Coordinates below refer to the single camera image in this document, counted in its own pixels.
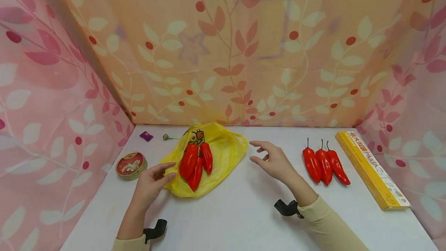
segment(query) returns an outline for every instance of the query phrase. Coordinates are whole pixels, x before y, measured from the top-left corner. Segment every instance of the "yellow pasta box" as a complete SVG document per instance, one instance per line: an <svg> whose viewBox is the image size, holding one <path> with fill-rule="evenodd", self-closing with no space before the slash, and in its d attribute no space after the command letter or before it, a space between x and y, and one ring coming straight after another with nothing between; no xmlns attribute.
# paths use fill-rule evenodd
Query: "yellow pasta box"
<svg viewBox="0 0 446 251"><path fill-rule="evenodd" d="M405 210L411 207L358 134L354 131L339 132L336 139L381 210Z"/></svg>

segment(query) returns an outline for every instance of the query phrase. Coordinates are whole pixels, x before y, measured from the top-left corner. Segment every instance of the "white table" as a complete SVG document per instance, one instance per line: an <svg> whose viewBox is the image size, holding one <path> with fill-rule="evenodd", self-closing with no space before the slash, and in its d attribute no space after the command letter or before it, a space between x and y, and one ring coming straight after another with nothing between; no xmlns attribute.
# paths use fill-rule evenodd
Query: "white table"
<svg viewBox="0 0 446 251"><path fill-rule="evenodd" d="M268 140L280 146L314 190L344 219L370 251L436 251L426 231L410 210L383 212L335 140L347 128L229 127L248 140ZM169 154L177 140L164 142L162 135L182 136L187 127L138 125L121 155L140 151L149 167ZM155 136L150 142L139 137L143 131ZM302 163L306 138L317 149L320 140L329 140L338 152L352 185L341 186L333 178L329 187L315 186ZM168 222L163 237L152 242L153 251L238 251L238 250L319 250L299 224L297 217L283 217L274 208L282 199L293 200L287 188L261 171L249 160L248 151L234 171L212 192L199 199L181 199L163 190L146 215L146 227L159 218ZM86 208L61 251L109 251L129 205L136 181L122 181L114 171Z"/></svg>

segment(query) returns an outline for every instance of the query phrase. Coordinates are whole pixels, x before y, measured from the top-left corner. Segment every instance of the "purple candy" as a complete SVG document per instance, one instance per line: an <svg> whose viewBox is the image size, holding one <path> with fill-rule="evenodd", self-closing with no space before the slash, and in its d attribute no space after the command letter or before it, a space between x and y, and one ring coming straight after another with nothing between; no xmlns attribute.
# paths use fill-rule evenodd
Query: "purple candy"
<svg viewBox="0 0 446 251"><path fill-rule="evenodd" d="M151 139L153 139L153 136L149 133L147 133L146 131L142 132L140 134L140 137L143 138L144 140L146 140L146 142L149 142Z"/></svg>

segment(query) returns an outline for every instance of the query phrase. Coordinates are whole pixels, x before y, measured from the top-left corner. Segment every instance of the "red chili pepper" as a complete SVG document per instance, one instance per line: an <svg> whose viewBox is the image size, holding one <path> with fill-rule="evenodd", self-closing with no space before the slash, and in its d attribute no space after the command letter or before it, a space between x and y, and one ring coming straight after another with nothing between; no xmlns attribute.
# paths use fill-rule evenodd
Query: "red chili pepper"
<svg viewBox="0 0 446 251"><path fill-rule="evenodd" d="M331 169L327 152L322 149L323 147L324 147L324 140L322 140L321 148L318 151L316 151L316 159L322 166L322 181L326 186L328 186L328 184L330 184L333 178L333 170Z"/></svg>
<svg viewBox="0 0 446 251"><path fill-rule="evenodd" d="M210 175L212 172L212 152L208 143L200 143L200 157L203 158L204 170L208 175Z"/></svg>
<svg viewBox="0 0 446 251"><path fill-rule="evenodd" d="M327 155L328 160L330 161L331 168L334 171L334 175L338 178L338 180L345 185L350 185L350 180L348 179L344 169L342 168L341 161L339 160L338 154L334 150L330 150L328 148L327 141Z"/></svg>
<svg viewBox="0 0 446 251"><path fill-rule="evenodd" d="M203 158L198 157L193 174L188 180L189 187L195 192L200 185L201 175L203 174Z"/></svg>
<svg viewBox="0 0 446 251"><path fill-rule="evenodd" d="M198 157L198 146L194 143L189 144L186 147L186 151L183 154L183 158L180 163L180 176L188 180L194 172L195 165Z"/></svg>
<svg viewBox="0 0 446 251"><path fill-rule="evenodd" d="M318 184L321 181L322 170L316 160L316 156L314 156L314 151L309 148L308 141L309 139L307 138L307 148L302 151L302 155L304 156L304 163L309 177L314 183Z"/></svg>

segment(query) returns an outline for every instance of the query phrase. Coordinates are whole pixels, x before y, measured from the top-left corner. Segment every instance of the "black clamp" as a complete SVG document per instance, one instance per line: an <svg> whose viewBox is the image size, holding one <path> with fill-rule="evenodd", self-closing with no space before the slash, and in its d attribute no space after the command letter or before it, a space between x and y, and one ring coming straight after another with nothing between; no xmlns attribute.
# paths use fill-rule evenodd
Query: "black clamp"
<svg viewBox="0 0 446 251"><path fill-rule="evenodd" d="M292 216L297 215L299 219L303 219L304 216L297 209L298 203L296 201L291 201L290 204L286 205L281 199L279 199L274 207L280 212L283 216Z"/></svg>
<svg viewBox="0 0 446 251"><path fill-rule="evenodd" d="M165 221L164 219L158 219L154 229L144 229L143 234L146 235L146 244L149 242L150 239L157 239L158 237L161 237L165 233L166 227L167 221Z"/></svg>

